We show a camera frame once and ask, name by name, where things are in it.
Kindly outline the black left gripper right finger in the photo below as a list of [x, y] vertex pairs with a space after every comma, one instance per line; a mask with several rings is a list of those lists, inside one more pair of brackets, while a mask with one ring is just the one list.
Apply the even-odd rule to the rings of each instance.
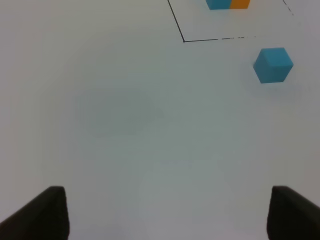
[[288, 186], [273, 186], [266, 232], [270, 240], [319, 240], [320, 207]]

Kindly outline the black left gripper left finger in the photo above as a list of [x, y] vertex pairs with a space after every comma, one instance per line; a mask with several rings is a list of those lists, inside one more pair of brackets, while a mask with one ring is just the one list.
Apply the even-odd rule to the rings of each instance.
[[2, 240], [67, 240], [69, 213], [63, 186], [50, 186], [0, 223]]

